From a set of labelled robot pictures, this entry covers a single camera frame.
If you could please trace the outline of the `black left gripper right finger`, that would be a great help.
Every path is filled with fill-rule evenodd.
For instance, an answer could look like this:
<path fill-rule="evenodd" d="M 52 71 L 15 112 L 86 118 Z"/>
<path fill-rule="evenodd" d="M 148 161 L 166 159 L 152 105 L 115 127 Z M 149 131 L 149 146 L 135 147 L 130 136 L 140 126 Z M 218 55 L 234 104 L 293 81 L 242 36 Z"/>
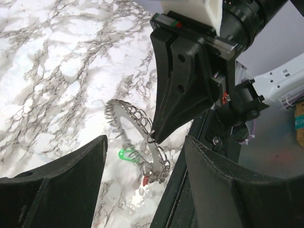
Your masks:
<path fill-rule="evenodd" d="M 243 228 L 301 228 L 304 225 L 304 178 L 280 179 L 238 164 L 224 174 L 236 186 Z"/>

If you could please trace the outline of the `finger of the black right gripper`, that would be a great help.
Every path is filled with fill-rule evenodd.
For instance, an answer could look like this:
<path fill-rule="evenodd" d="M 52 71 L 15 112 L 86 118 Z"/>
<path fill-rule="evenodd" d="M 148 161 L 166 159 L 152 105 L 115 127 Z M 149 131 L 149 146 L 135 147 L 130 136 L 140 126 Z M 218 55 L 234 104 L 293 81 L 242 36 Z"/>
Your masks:
<path fill-rule="evenodd" d="M 177 128 L 213 105 L 205 45 L 165 30 L 151 34 L 157 65 L 153 139 L 163 142 Z"/>

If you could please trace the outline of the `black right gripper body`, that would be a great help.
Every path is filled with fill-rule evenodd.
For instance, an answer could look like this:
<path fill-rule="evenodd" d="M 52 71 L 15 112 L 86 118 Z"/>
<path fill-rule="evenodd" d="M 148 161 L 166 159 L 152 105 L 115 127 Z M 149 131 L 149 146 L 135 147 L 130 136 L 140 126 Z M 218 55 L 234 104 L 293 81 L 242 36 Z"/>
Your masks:
<path fill-rule="evenodd" d="M 235 87 L 235 60 L 248 49 L 270 19 L 267 0 L 223 0 L 220 35 L 214 28 L 173 11 L 155 14 L 153 31 L 165 30 L 205 45 L 209 59 L 209 88 L 213 104 L 224 104 L 224 97 Z"/>

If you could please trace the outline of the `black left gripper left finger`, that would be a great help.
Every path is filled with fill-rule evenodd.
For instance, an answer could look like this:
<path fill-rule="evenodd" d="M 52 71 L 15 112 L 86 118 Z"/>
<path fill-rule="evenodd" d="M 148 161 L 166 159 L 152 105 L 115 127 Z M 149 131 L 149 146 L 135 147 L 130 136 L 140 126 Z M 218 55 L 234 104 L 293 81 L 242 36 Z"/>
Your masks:
<path fill-rule="evenodd" d="M 38 168 L 0 180 L 2 228 L 89 228 L 108 148 L 107 137 Z"/>

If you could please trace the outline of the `metal disc keyring organizer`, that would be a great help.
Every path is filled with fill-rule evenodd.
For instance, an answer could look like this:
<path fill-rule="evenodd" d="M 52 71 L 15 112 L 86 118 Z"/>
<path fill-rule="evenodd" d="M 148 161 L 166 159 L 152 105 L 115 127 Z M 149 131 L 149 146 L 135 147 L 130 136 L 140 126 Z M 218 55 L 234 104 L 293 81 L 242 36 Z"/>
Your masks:
<path fill-rule="evenodd" d="M 122 140 L 122 149 L 134 147 L 140 154 L 140 161 L 135 162 L 140 169 L 140 178 L 149 176 L 149 184 L 163 183 L 171 171 L 167 155 L 152 138 L 152 121 L 144 110 L 133 104 L 111 99 L 105 105 L 104 114 L 112 131 Z"/>

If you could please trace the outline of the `green key tag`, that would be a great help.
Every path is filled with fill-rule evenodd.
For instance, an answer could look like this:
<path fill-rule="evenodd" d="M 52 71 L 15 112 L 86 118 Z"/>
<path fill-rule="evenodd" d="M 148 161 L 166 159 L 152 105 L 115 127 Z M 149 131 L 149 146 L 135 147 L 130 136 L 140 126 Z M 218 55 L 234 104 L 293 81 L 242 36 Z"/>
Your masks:
<path fill-rule="evenodd" d="M 118 152 L 118 157 L 121 160 L 129 161 L 129 162 L 139 162 L 140 161 L 140 154 L 134 147 L 128 147 L 121 149 Z"/>

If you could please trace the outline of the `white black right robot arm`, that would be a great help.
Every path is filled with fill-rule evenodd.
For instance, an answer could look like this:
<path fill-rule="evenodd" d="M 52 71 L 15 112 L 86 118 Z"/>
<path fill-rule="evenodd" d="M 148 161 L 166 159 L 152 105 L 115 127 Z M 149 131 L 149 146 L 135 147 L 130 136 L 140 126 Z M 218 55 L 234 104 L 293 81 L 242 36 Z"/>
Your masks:
<path fill-rule="evenodd" d="M 283 0 L 163 0 L 150 23 L 157 65 L 152 138 L 163 142 L 211 107 L 221 126 L 259 117 L 304 85 L 304 57 L 243 81 L 236 59 L 284 6 Z"/>

